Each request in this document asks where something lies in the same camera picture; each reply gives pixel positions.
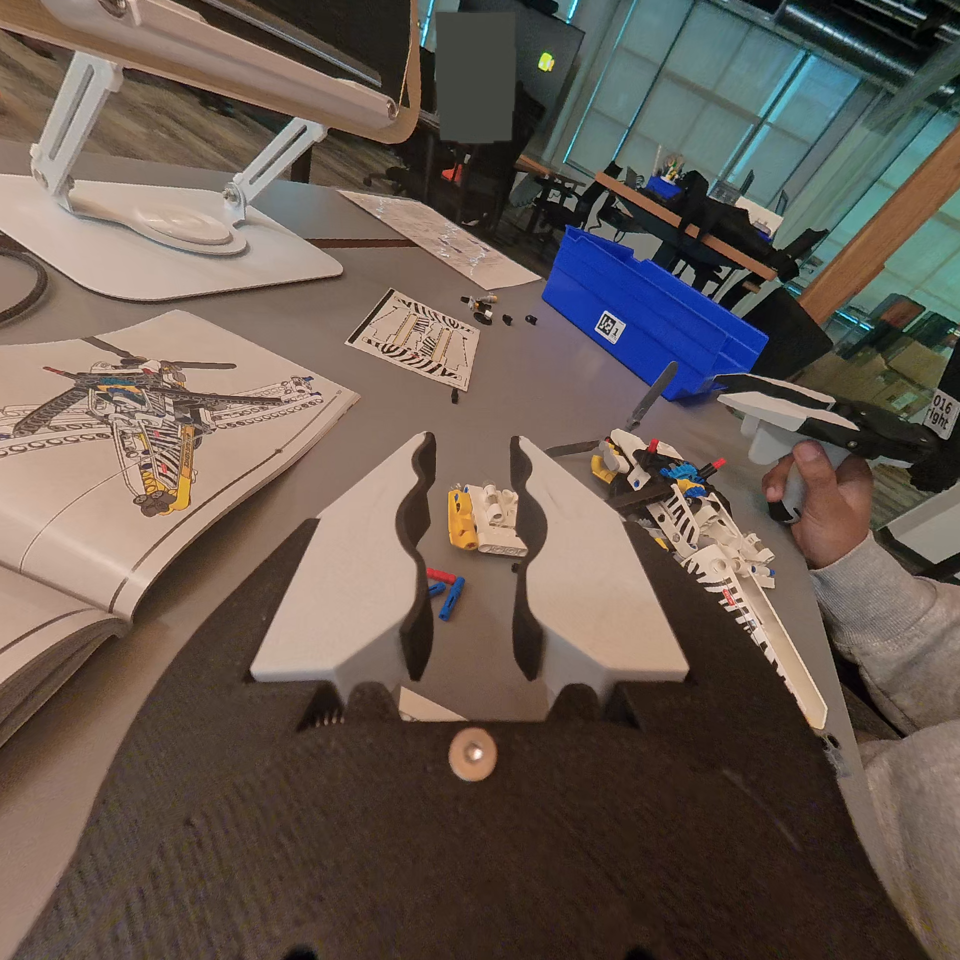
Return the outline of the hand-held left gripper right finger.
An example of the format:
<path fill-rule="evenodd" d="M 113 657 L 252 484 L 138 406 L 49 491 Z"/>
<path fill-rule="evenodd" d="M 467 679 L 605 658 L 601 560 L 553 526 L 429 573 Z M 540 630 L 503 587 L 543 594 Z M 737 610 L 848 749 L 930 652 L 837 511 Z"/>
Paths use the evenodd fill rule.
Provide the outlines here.
<path fill-rule="evenodd" d="M 550 714 L 684 705 L 689 664 L 642 563 L 641 534 L 526 437 L 510 440 L 528 548 L 517 573 L 512 649 Z"/>

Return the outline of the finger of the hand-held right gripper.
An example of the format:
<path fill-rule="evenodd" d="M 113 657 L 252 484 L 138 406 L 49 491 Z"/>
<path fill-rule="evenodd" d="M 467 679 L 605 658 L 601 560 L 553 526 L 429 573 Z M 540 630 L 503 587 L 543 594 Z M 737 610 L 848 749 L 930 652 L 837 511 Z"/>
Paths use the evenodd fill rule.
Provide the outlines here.
<path fill-rule="evenodd" d="M 788 381 L 759 376 L 752 373 L 738 373 L 729 376 L 730 395 L 767 395 L 803 406 L 834 411 L 835 398 L 831 395 L 799 387 Z"/>
<path fill-rule="evenodd" d="M 831 410 L 811 408 L 767 394 L 719 394 L 717 400 L 742 414 L 747 426 L 765 424 L 790 433 L 802 434 L 805 432 L 804 423 L 812 421 L 855 433 L 860 431 L 857 424 Z"/>

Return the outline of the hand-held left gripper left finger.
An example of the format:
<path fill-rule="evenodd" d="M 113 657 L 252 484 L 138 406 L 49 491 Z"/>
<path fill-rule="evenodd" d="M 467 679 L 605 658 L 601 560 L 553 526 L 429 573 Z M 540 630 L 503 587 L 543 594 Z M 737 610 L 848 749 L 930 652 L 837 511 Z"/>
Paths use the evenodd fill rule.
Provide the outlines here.
<path fill-rule="evenodd" d="M 436 453 L 432 433 L 415 434 L 318 515 L 252 678 L 328 682 L 345 700 L 366 682 L 423 677 L 434 612 L 418 545 Z"/>

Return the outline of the zebra striped lego helicopter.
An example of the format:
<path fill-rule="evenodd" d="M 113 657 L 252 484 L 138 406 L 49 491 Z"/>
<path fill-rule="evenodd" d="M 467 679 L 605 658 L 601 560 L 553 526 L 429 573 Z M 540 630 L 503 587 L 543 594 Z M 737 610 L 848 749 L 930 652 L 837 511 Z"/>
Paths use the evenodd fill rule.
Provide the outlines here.
<path fill-rule="evenodd" d="M 630 415 L 605 437 L 547 448 L 551 458 L 591 454 L 593 475 L 607 486 L 608 505 L 637 521 L 702 587 L 761 651 L 796 700 L 809 726 L 826 732 L 829 709 L 767 594 L 775 586 L 774 553 L 743 533 L 711 480 L 724 459 L 696 466 L 666 442 L 644 441 L 634 429 L 678 373 L 672 361 Z"/>

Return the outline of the white lego beam assembly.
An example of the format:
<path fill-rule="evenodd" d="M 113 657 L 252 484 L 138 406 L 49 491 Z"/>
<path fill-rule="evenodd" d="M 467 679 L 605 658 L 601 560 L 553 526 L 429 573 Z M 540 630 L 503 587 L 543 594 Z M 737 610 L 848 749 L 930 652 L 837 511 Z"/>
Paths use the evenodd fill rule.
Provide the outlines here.
<path fill-rule="evenodd" d="M 520 559 L 528 548 L 517 532 L 519 497 L 493 483 L 458 484 L 447 496 L 450 545 L 463 551 Z"/>

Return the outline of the person's right forearm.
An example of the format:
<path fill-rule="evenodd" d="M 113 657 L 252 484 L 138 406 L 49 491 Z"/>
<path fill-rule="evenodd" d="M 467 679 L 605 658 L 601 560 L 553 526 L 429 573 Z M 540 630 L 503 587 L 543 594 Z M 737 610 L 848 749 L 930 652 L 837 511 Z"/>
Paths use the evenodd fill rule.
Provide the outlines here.
<path fill-rule="evenodd" d="M 959 586 L 908 573 L 868 534 L 811 572 L 841 655 L 906 734 L 959 718 Z"/>

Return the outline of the person's right hand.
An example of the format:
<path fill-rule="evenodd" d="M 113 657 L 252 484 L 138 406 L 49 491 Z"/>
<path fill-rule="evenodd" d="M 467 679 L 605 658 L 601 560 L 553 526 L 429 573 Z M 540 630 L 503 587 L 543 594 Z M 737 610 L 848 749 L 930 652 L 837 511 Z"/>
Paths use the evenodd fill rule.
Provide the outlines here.
<path fill-rule="evenodd" d="M 796 470 L 805 487 L 799 521 L 792 536 L 810 570 L 822 570 L 866 541 L 871 530 L 874 489 L 868 462 L 851 455 L 833 467 L 820 443 L 805 440 L 781 457 L 762 479 L 769 504 L 781 502 Z"/>

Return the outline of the blue plastic bin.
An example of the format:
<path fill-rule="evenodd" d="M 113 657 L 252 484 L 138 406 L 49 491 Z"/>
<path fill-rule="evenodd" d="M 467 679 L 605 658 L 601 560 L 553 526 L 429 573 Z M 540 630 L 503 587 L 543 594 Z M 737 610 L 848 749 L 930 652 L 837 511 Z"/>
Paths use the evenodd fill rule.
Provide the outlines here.
<path fill-rule="evenodd" d="M 574 327 L 650 383 L 678 370 L 667 401 L 708 394 L 747 374 L 768 337 L 628 246 L 569 226 L 542 295 Z"/>

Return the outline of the black backpack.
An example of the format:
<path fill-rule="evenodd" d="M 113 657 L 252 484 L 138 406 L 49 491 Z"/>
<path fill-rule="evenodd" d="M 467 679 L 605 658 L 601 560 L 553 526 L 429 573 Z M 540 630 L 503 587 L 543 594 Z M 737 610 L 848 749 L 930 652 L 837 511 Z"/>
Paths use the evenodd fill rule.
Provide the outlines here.
<path fill-rule="evenodd" d="M 709 196 L 708 181 L 697 171 L 688 171 L 677 180 L 680 193 L 675 198 L 678 229 L 696 227 L 701 234 L 712 235 L 734 246 L 746 247 L 758 239 L 747 210 Z"/>

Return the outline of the cluttered wooden desk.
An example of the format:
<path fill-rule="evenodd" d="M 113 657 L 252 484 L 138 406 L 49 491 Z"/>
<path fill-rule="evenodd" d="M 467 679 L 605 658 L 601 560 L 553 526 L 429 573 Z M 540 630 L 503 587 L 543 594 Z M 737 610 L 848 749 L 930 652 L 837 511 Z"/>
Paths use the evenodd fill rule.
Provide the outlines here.
<path fill-rule="evenodd" d="M 631 189 L 618 179 L 600 171 L 594 174 L 594 183 L 603 186 L 609 193 L 616 196 L 634 215 L 637 215 L 639 210 L 643 210 L 639 215 L 643 226 L 650 226 L 654 221 L 663 224 L 654 228 L 654 236 L 658 237 L 667 248 L 666 253 L 658 253 L 654 257 L 654 262 L 658 265 L 664 265 L 671 258 L 671 251 L 681 254 L 691 252 L 696 259 L 756 273 L 764 282 L 773 282 L 779 278 L 775 269 L 750 257 L 736 246 L 731 246 L 712 234 L 702 232 L 696 224 L 689 223 L 681 227 L 682 218 L 678 213 L 667 209 L 653 198 Z"/>

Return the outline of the zebra sticker sheet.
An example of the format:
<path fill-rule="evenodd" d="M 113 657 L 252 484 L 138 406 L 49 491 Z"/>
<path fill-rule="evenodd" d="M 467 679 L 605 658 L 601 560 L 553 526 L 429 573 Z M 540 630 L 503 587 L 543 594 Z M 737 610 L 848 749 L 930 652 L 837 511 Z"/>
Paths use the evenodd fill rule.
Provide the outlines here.
<path fill-rule="evenodd" d="M 471 383 L 479 336 L 469 322 L 390 288 L 345 344 L 464 392 Z"/>

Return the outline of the clear plastic bag sheet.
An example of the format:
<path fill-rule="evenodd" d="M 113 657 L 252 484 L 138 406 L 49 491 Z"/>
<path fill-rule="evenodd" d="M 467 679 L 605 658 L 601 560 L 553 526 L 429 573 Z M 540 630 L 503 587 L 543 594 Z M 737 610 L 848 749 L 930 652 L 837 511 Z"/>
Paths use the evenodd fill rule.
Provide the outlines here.
<path fill-rule="evenodd" d="M 488 292 L 537 282 L 541 277 L 411 198 L 340 189 L 339 194 Z"/>

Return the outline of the white screen stand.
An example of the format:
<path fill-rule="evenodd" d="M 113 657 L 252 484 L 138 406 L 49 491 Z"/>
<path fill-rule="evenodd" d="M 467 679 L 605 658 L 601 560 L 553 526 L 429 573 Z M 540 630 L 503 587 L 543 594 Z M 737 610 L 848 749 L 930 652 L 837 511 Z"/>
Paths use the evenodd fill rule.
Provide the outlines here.
<path fill-rule="evenodd" d="M 118 63 L 73 50 L 29 174 L 2 174 L 2 232 L 78 285 L 161 303 L 340 277 L 343 267 L 257 209 L 258 196 L 331 127 L 297 116 L 214 190 L 76 178 Z"/>

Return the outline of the black background monitor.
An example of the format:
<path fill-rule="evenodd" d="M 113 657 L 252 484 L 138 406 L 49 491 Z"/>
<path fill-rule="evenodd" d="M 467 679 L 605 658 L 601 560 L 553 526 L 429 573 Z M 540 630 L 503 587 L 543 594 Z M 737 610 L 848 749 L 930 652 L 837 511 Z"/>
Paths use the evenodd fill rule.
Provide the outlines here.
<path fill-rule="evenodd" d="M 550 114 L 561 98 L 584 32 L 523 4 L 514 13 L 517 79 Z"/>

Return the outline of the wooden post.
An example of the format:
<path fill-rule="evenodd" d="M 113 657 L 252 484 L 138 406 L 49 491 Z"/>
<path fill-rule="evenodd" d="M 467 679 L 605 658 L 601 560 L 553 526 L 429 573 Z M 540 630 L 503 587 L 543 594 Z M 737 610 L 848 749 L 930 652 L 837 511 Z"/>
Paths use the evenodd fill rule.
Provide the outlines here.
<path fill-rule="evenodd" d="M 959 127 L 900 186 L 798 297 L 820 327 L 866 288 L 889 258 L 959 188 Z"/>

